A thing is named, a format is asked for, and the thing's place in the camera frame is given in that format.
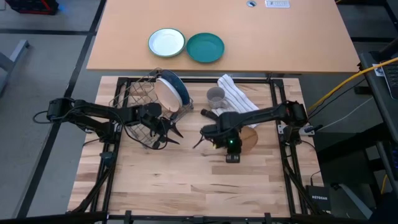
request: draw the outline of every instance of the wire dish rack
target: wire dish rack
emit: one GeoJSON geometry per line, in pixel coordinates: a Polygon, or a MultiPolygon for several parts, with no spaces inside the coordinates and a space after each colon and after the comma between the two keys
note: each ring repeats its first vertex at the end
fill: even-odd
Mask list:
{"type": "MultiPolygon", "coordinates": [[[[114,100],[116,100],[118,103],[116,106],[120,106],[123,104],[123,101],[127,99],[127,107],[128,106],[134,106],[134,105],[144,105],[147,103],[160,103],[158,101],[158,98],[155,93],[155,82],[156,78],[162,76],[162,69],[161,68],[155,68],[151,72],[149,72],[147,75],[144,75],[140,79],[138,79],[136,82],[132,82],[130,86],[124,86],[121,89],[121,93],[117,95],[115,98],[113,98],[109,102],[109,106],[115,106],[114,100]]],[[[187,105],[183,105],[178,111],[177,111],[177,117],[173,120],[173,123],[176,123],[179,121],[184,115],[186,115],[189,111],[193,110],[193,100],[190,98],[190,102],[187,105]]],[[[171,115],[173,112],[165,109],[162,106],[162,115],[163,117],[170,119],[171,115]]],[[[142,124],[138,124],[135,126],[126,126],[126,131],[129,131],[130,134],[132,134],[136,139],[140,140],[144,144],[148,146],[152,146],[153,143],[156,141],[156,139],[159,137],[158,135],[152,135],[150,136],[150,130],[149,128],[145,127],[142,124]]],[[[149,153],[149,148],[144,146],[144,149],[146,150],[146,153],[149,153]]]]}

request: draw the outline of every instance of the white towel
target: white towel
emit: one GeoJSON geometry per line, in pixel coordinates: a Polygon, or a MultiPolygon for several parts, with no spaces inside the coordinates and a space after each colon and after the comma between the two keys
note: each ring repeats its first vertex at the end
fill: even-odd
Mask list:
{"type": "MultiPolygon", "coordinates": [[[[239,88],[236,87],[234,80],[229,75],[223,75],[218,79],[217,84],[225,91],[225,99],[228,103],[227,108],[212,109],[212,112],[218,116],[227,111],[245,113],[259,109],[239,88]]],[[[250,128],[255,128],[256,126],[257,124],[249,125],[250,128]]]]}

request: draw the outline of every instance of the metal bracket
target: metal bracket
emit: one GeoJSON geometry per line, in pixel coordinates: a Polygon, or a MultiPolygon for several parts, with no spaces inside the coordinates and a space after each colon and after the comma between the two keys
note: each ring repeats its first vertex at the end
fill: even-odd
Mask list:
{"type": "Polygon", "coordinates": [[[271,78],[272,78],[272,72],[271,73],[266,73],[266,78],[267,78],[266,83],[270,83],[271,78]]]}
{"type": "Polygon", "coordinates": [[[193,216],[194,224],[203,224],[205,222],[205,217],[203,216],[193,216]]]}
{"type": "Polygon", "coordinates": [[[122,132],[122,126],[121,126],[121,125],[116,125],[116,124],[119,124],[119,123],[114,122],[114,132],[115,132],[115,133],[120,133],[120,132],[122,132]]]}
{"type": "Polygon", "coordinates": [[[13,51],[10,57],[5,56],[0,52],[0,68],[6,71],[5,74],[0,75],[0,93],[2,93],[5,88],[8,79],[10,78],[12,71],[14,70],[19,57],[22,55],[23,51],[29,47],[27,40],[19,41],[17,47],[13,51]]]}
{"type": "Polygon", "coordinates": [[[363,201],[359,199],[359,197],[349,187],[345,186],[345,184],[339,184],[339,186],[344,190],[347,196],[354,202],[359,211],[361,211],[362,214],[367,219],[369,219],[373,214],[372,210],[370,210],[368,206],[366,206],[365,203],[363,203],[363,201]]]}
{"type": "Polygon", "coordinates": [[[272,224],[272,218],[270,213],[264,213],[265,223],[263,224],[272,224]]]}
{"type": "Polygon", "coordinates": [[[285,88],[284,81],[280,78],[273,79],[275,85],[279,88],[285,88]]]}
{"type": "Polygon", "coordinates": [[[127,81],[128,81],[128,77],[119,77],[116,86],[124,85],[124,84],[126,84],[127,81]]]}
{"type": "Polygon", "coordinates": [[[132,224],[130,210],[126,210],[126,212],[124,213],[123,224],[132,224]]]}
{"type": "Polygon", "coordinates": [[[113,152],[102,152],[99,156],[104,160],[104,164],[106,167],[110,168],[115,160],[115,156],[113,152]]]}
{"type": "MultiPolygon", "coordinates": [[[[286,126],[287,126],[286,124],[279,124],[279,125],[278,125],[278,133],[279,133],[279,134],[283,134],[283,133],[284,133],[284,128],[285,128],[286,126]]],[[[312,128],[312,127],[313,127],[313,126],[311,126],[311,125],[304,126],[304,127],[300,128],[300,130],[298,131],[298,133],[299,133],[300,135],[302,135],[302,136],[312,136],[312,135],[315,135],[315,131],[310,131],[310,132],[308,132],[308,133],[305,132],[305,129],[307,129],[307,128],[312,128]]]]}

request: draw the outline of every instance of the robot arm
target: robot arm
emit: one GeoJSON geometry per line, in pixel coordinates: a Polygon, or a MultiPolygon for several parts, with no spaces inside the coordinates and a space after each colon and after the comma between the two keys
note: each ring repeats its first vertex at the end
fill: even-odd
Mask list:
{"type": "Polygon", "coordinates": [[[169,130],[177,135],[182,135],[177,130],[172,120],[160,117],[162,106],[158,103],[130,106],[127,108],[113,108],[109,106],[87,103],[84,100],[73,100],[70,98],[58,98],[52,100],[47,111],[47,119],[51,123],[70,122],[80,129],[94,131],[101,142],[114,143],[114,123],[99,122],[91,117],[106,118],[114,120],[122,126],[134,126],[142,124],[150,129],[151,134],[158,134],[158,141],[154,143],[153,149],[158,149],[160,142],[178,142],[167,137],[169,130]]]}
{"type": "Polygon", "coordinates": [[[240,162],[242,140],[239,133],[242,127],[273,120],[281,120],[287,125],[284,129],[285,142],[300,144],[299,129],[307,123],[308,118],[304,106],[291,101],[247,113],[225,112],[216,120],[216,124],[202,127],[200,133],[216,148],[227,148],[227,162],[237,163],[240,162]]]}

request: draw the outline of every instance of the gray floor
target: gray floor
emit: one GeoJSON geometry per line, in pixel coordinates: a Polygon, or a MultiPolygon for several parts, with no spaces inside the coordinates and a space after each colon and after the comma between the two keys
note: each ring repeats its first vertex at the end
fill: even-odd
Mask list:
{"type": "MultiPolygon", "coordinates": [[[[88,30],[100,1],[58,0],[58,2],[62,5],[62,10],[52,17],[22,15],[7,7],[5,11],[0,11],[0,29],[88,30]]],[[[339,10],[352,37],[397,36],[394,26],[381,7],[339,6],[339,10]]],[[[32,47],[21,58],[6,91],[0,98],[0,140],[2,142],[0,219],[11,218],[15,215],[15,209],[48,135],[50,126],[34,124],[31,117],[36,112],[46,110],[49,100],[63,95],[85,36],[0,34],[0,51],[6,55],[11,54],[19,39],[27,39],[32,47]]],[[[385,45],[354,44],[358,52],[378,50],[385,45]]],[[[87,59],[88,57],[76,83],[73,98],[94,101],[102,75],[132,74],[88,72],[84,69],[87,59]]],[[[300,79],[305,103],[308,106],[347,76],[301,75],[297,77],[300,79]]],[[[367,99],[367,96],[357,96],[351,91],[335,101],[333,106],[314,117],[312,122],[314,124],[333,122],[367,99]]],[[[381,122],[373,101],[365,104],[361,110],[323,132],[355,133],[381,122]],[[361,110],[371,111],[373,116],[365,117],[361,110]]],[[[66,210],[84,138],[85,134],[75,126],[62,125],[29,216],[58,214],[66,210]]],[[[348,214],[350,217],[362,218],[343,193],[337,191],[331,194],[333,214],[341,217],[347,217],[348,214]]]]}

